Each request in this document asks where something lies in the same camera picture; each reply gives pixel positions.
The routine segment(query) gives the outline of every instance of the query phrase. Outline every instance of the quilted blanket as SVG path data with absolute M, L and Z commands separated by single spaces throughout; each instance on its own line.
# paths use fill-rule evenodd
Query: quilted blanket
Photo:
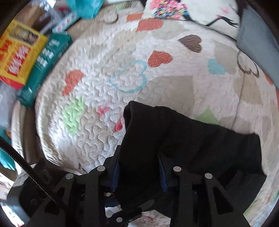
M 46 158 L 81 173 L 103 164 L 121 144 L 131 100 L 257 133 L 267 179 L 244 215 L 260 226 L 279 195 L 279 92 L 230 38 L 193 22 L 140 17 L 93 23 L 45 81 L 36 123 Z M 136 224 L 168 226 L 169 218 L 150 211 Z

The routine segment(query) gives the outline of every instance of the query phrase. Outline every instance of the pillow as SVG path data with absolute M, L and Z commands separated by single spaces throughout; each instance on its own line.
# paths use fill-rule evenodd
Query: pillow
M 237 11 L 235 0 L 147 0 L 142 19 L 193 20 L 236 39 Z
M 279 45 L 269 27 L 250 6 L 243 11 L 236 46 L 253 59 L 279 88 Z

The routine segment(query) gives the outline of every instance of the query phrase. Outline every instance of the red lettering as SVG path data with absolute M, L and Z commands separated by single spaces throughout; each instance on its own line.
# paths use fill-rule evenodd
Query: red lettering
M 12 42 L 6 39 L 6 41 L 3 43 L 3 46 L 0 48 L 0 51 L 6 52 L 11 44 Z
M 13 74 L 14 76 L 18 75 L 23 62 L 28 55 L 29 50 L 30 48 L 25 45 L 21 45 L 19 47 L 18 51 L 14 55 L 14 58 L 10 62 L 10 65 L 6 69 L 7 73 Z

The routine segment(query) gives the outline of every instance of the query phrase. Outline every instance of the orange heart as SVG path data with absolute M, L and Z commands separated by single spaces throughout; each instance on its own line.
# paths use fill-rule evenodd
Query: orange heart
M 134 13 L 134 14 L 129 14 L 127 16 L 126 22 L 133 21 L 133 20 L 139 20 L 143 13 Z
M 172 56 L 169 53 L 163 51 L 154 50 L 148 59 L 148 65 L 152 68 L 160 66 L 163 64 L 168 64 L 172 61 Z
M 140 20 L 136 32 L 152 31 L 155 29 L 159 29 L 163 26 L 163 24 L 164 24 L 163 20 L 158 20 L 158 19 Z
M 66 86 L 63 89 L 62 95 L 66 96 L 72 92 L 82 77 L 84 77 L 84 73 L 80 70 L 73 70 L 67 73 L 65 78 Z

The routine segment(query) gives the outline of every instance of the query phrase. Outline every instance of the black cable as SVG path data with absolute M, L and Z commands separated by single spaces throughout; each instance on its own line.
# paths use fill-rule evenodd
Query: black cable
M 3 149 L 19 166 L 31 177 L 31 179 L 51 198 L 61 209 L 67 210 L 67 205 L 60 199 L 33 170 L 33 168 L 24 160 L 16 150 L 0 137 L 0 148 Z

